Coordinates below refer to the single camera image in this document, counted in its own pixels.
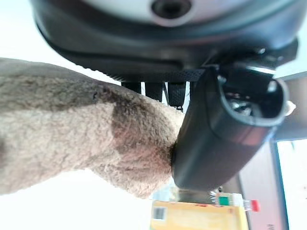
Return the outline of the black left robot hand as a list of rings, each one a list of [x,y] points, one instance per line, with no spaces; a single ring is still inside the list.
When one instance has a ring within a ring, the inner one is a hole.
[[[287,113],[276,78],[296,58],[304,0],[33,0],[35,23],[62,57],[137,89],[168,84],[190,103],[172,154],[175,184],[208,191],[236,175]]]

